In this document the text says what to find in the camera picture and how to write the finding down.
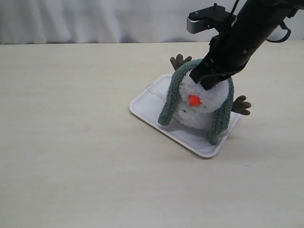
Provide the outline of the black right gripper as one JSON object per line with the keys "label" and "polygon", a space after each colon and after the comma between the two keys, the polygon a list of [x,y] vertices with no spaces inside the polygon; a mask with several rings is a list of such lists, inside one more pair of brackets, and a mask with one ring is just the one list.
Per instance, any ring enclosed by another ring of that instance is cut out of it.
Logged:
{"label": "black right gripper", "polygon": [[209,52],[190,73],[190,78],[210,90],[240,72],[256,51],[256,37],[249,34],[218,34]]}

